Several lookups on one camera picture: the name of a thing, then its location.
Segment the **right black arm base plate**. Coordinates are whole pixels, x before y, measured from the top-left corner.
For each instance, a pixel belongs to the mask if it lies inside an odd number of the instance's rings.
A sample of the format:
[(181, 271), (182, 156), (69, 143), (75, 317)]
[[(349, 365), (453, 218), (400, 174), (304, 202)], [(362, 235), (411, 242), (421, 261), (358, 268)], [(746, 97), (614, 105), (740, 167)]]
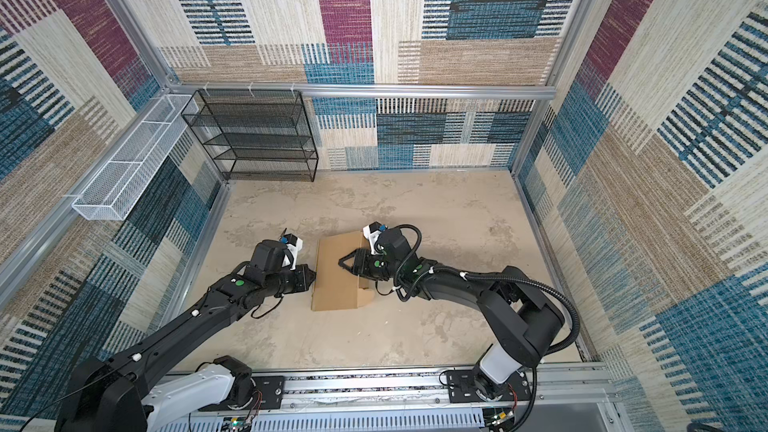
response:
[(525, 402), (531, 397), (532, 383), (522, 372), (514, 372), (502, 384), (474, 369), (448, 369), (438, 380), (447, 389), (451, 403)]

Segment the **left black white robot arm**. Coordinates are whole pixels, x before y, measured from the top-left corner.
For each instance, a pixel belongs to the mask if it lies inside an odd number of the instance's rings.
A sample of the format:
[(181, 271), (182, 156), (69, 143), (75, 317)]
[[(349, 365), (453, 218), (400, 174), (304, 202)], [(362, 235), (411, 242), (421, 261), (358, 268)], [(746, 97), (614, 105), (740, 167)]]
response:
[(252, 370), (230, 356), (170, 382), (163, 377), (219, 331), (261, 306), (310, 289), (315, 272), (289, 243), (264, 240), (250, 260), (212, 284), (188, 310), (139, 343), (72, 372), (58, 431), (156, 431), (201, 408), (248, 409), (257, 400)]

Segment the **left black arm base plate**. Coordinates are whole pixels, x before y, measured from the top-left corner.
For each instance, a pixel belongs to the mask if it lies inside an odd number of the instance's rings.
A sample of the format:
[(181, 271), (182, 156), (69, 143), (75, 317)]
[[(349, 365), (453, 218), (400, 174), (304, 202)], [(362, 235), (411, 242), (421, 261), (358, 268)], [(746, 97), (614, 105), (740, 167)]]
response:
[(252, 376), (253, 385), (244, 405), (213, 404), (199, 409), (199, 412), (228, 412), (278, 410), (281, 408), (286, 377), (282, 375)]

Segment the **brown cardboard box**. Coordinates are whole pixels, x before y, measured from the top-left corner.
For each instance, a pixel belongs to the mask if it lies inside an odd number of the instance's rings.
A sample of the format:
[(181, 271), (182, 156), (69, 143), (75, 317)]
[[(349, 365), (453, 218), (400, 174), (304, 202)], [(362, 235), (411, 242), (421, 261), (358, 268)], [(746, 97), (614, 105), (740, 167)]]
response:
[(370, 251), (369, 243), (360, 231), (320, 239), (311, 301), (313, 312), (354, 310), (373, 301), (373, 284), (339, 265), (340, 259), (360, 248)]

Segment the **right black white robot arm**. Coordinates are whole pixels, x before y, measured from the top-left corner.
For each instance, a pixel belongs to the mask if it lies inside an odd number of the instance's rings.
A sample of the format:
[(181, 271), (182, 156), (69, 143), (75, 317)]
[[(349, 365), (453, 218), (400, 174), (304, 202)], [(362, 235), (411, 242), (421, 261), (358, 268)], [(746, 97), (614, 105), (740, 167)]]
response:
[(375, 283), (391, 282), (402, 302), (442, 300), (479, 311), (495, 342), (473, 367), (474, 389), (495, 401), (510, 378), (574, 344), (581, 330), (575, 305), (562, 292), (507, 266), (501, 272), (472, 272), (418, 255), (421, 231), (374, 222), (363, 229), (368, 241), (339, 258), (347, 272)]

